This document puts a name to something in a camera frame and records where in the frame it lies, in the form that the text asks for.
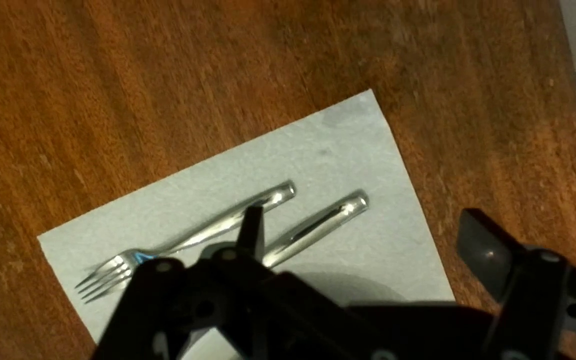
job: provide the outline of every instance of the table surface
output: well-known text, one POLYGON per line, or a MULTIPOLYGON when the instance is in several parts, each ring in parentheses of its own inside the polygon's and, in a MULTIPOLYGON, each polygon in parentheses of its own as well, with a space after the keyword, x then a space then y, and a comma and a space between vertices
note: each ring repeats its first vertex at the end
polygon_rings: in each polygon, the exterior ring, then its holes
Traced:
POLYGON ((479 206, 576 262, 576 81, 557 0, 0 5, 0 359, 92 350, 36 236, 360 90, 460 303, 479 206))

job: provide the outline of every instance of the paper sheet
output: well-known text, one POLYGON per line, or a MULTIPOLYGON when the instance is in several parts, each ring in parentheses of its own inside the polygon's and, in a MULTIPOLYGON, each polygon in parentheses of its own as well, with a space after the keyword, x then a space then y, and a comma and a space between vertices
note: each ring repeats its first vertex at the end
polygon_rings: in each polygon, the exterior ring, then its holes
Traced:
MULTIPOLYGON (((145 186, 41 236, 46 261, 99 341, 121 294, 85 305, 75 284, 126 248, 151 248, 284 180, 294 200, 268 212, 273 240, 310 215, 364 191, 370 209, 284 262, 337 303, 452 301, 452 293, 374 95, 363 92, 207 162, 145 186)), ((200 248, 181 253, 192 264, 200 248)))

